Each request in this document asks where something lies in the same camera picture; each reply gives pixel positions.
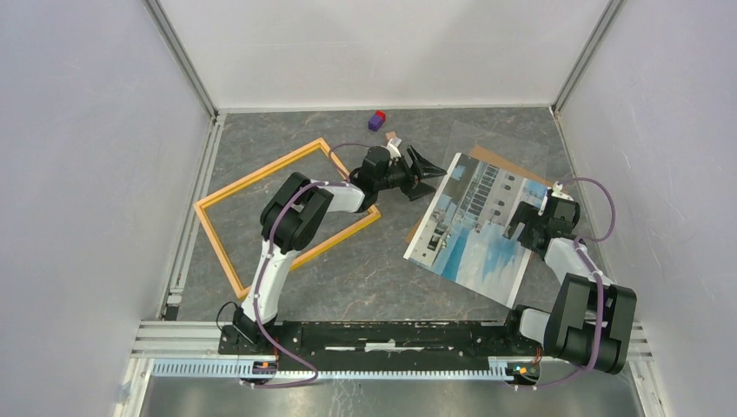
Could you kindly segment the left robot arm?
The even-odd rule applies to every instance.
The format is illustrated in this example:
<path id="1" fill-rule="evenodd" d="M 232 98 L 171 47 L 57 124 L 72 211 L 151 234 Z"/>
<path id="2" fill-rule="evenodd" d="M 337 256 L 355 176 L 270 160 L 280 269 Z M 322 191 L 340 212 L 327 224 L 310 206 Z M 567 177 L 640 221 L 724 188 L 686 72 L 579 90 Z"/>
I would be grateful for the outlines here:
<path id="1" fill-rule="evenodd" d="M 399 189 L 410 201 L 435 192 L 432 178 L 446 169 L 421 156 L 414 147 L 401 151 L 394 144 L 368 148 L 362 163 L 342 182 L 325 182 L 302 173 L 291 174 L 260 215 L 262 252 L 251 289 L 222 327 L 220 354 L 247 348 L 266 352 L 273 342 L 272 327 L 279 300 L 297 256 L 312 242 L 328 213 L 363 213 L 380 192 Z"/>

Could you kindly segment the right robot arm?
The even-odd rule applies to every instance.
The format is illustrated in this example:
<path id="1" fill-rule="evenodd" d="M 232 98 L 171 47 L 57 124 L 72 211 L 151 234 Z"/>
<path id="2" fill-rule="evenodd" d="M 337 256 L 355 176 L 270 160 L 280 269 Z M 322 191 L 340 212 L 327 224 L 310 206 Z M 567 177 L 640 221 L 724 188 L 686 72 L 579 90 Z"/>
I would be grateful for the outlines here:
<path id="1" fill-rule="evenodd" d="M 520 202 L 503 233 L 536 253 L 560 283 L 552 310 L 518 306 L 502 330 L 503 346 L 525 354 L 536 342 L 550 356 L 586 370 L 618 374 L 627 361 L 635 292 L 614 284 L 574 235 L 578 202 L 550 197 L 543 208 Z"/>

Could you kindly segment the building and sky photo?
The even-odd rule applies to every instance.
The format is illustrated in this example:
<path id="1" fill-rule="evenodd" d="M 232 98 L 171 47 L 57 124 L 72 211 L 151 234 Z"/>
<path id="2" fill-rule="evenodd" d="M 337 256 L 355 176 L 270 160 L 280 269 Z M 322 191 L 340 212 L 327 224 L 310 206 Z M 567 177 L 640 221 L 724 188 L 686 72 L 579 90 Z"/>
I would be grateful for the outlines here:
<path id="1" fill-rule="evenodd" d="M 547 191 L 543 182 L 458 153 L 403 257 L 511 308 L 531 252 L 503 234 L 520 203 L 537 209 Z"/>

